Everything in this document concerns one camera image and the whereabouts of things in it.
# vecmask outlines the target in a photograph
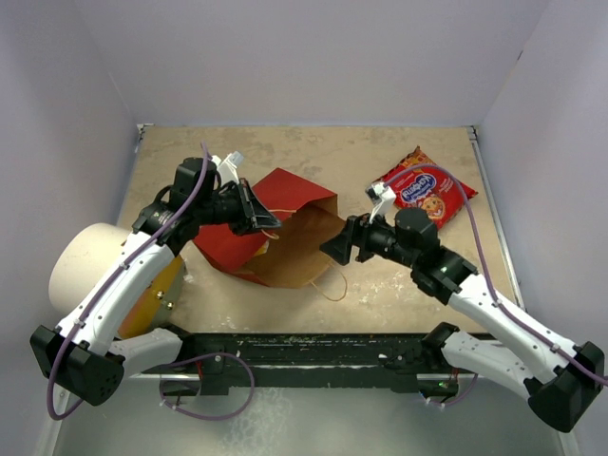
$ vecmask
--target red bag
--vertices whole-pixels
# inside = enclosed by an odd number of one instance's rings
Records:
[[[270,238],[235,236],[225,224],[203,226],[194,239],[202,254],[216,269],[268,287],[300,288],[321,276],[332,259],[319,246],[345,223],[337,195],[280,168],[253,190],[283,226]]]
[[[386,182],[404,168],[420,163],[436,164],[420,150],[420,146],[417,146],[416,150],[399,161],[399,164],[380,180]],[[469,200],[477,195],[477,192],[469,186],[462,182],[460,184]],[[397,206],[423,208],[438,229],[441,229],[464,205],[463,197],[454,185],[454,181],[439,169],[418,168],[389,186],[397,196],[395,200]]]

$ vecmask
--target gift bag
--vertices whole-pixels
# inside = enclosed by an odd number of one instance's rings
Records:
[[[319,246],[344,227],[337,195],[277,168],[254,192],[283,226],[238,237],[227,225],[203,226],[194,243],[216,269],[276,288],[300,288],[321,276],[332,259]]]

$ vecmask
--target brand logo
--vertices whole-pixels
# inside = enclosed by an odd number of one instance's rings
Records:
[[[401,199],[406,203],[413,204],[418,199],[431,193],[436,184],[437,180],[430,174],[419,174],[413,183],[401,191]]]

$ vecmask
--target wooden tabletop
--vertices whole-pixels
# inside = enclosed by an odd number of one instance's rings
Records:
[[[472,201],[495,286],[513,298],[482,178],[465,128],[407,127],[149,127],[126,195],[121,226],[128,227],[158,191],[173,181],[186,157],[200,156],[200,140],[212,154],[238,150],[239,175],[256,183],[276,167],[338,194],[343,219],[371,210],[364,190],[420,145],[438,164],[479,192]],[[448,248],[479,266],[466,211],[440,231]],[[469,332],[482,328],[418,291],[409,270],[375,257],[341,271],[347,296],[331,302],[312,286],[270,289],[213,269],[197,247],[182,251],[187,273],[171,322],[190,332],[422,333],[447,321]],[[330,269],[319,280],[327,295],[340,296],[344,279]]]

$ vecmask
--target gray floor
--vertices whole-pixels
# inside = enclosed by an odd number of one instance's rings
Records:
[[[188,407],[223,413],[245,389]],[[368,389],[259,389],[234,420],[209,423],[159,407],[157,380],[129,380],[101,408],[63,423],[55,456],[179,455],[560,456],[558,433],[508,390],[478,382],[453,408]]]

